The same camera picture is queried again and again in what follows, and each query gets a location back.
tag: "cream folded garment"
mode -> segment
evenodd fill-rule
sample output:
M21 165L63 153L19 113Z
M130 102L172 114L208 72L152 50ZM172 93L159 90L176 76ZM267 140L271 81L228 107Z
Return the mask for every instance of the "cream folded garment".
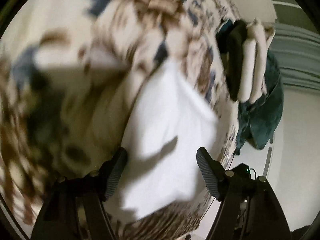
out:
M267 52L275 35L272 25L255 19L247 25L247 40L243 44L243 65L238 100L255 103L267 93L264 73L267 65Z
M174 201L194 200L205 188L196 151L206 147L212 154L217 124L177 64L164 62L140 91L125 128L128 163L105 203L108 213L129 223Z

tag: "wall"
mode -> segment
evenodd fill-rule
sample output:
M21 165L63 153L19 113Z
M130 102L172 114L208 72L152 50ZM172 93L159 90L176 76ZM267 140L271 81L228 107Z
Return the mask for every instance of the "wall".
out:
M291 230L311 224L320 210L319 135L320 95L285 90L283 152L274 190Z

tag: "silver bolt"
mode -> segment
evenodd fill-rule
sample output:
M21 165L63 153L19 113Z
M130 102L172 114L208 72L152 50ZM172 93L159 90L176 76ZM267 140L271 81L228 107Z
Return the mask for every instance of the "silver bolt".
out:
M65 180L66 180L65 177L60 176L57 181L58 181L59 183L62 183L62 182L64 182Z
M261 182L266 182L266 181L267 181L267 179L266 179L265 176L259 176L259 180L260 180Z
M91 177L97 177L99 175L99 171L91 171L89 174Z
M228 177L232 177L234 175L234 172L233 171L226 171L226 175Z

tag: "patterned fabric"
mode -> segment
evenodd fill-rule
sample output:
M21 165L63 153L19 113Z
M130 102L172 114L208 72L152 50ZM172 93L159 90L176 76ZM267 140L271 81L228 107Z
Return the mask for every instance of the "patterned fabric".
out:
M66 6L61 5L63 1L69 2L54 1L60 7ZM85 8L88 0L81 1ZM83 8L67 28L65 22L71 16L59 14L59 10L51 11L49 27L38 26L28 32L14 19L9 30L20 36L12 41L13 36L7 34L1 40L5 51L0 61L3 171L0 189L15 217L28 225L34 225L42 199L59 174L70 178L83 176L110 159L121 143L141 86L167 57L178 62L190 85L203 95L219 117L221 132L214 150L220 153L218 161L224 167L235 150L238 104L230 100L215 41L222 19L239 18L231 0L90 0L89 8ZM25 39L19 43L21 36ZM109 58L122 66L116 71L124 77L114 88L109 72L101 72L97 67L100 59L97 51L112 55ZM75 68L77 75L72 72L69 79L61 81L54 75L59 68L72 71ZM102 87L112 87L115 109L119 105L123 108L113 111L116 115L109 117L107 123L115 123L119 134L112 134L115 139L100 151L92 146L94 143L87 143L97 138L75 139L79 134L74 137L70 134L82 120L73 113L88 109L88 98L97 98L98 109ZM93 116L96 109L86 114ZM98 118L89 126L96 127L99 121ZM103 119L103 127L108 127L105 122ZM42 130L48 124L50 128ZM101 130L99 134L109 135L104 132ZM113 221L114 229L119 239L177 239L199 226L209 199L209 193L204 190L192 203L172 203L133 224Z

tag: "patterned bedsheet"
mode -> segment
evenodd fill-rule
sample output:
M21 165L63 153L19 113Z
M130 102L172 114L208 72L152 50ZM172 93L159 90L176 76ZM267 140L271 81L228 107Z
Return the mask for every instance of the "patterned bedsheet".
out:
M230 99L215 41L225 18L239 18L232 0L29 0L0 42L0 191L14 216L34 225L59 174L83 176L110 159L140 88L168 57L219 117L214 147L227 167L238 104ZM101 68L106 61L108 69ZM61 71L68 72L65 79ZM85 114L94 116L102 87L111 87L109 108L124 107L103 125L101 116L83 124L79 109L93 98L96 108ZM106 131L114 120L117 132ZM102 145L105 137L92 138L92 130L70 135L97 124L112 142ZM198 227L209 199L204 190L192 203L172 203L133 224L113 221L116 235L177 239Z

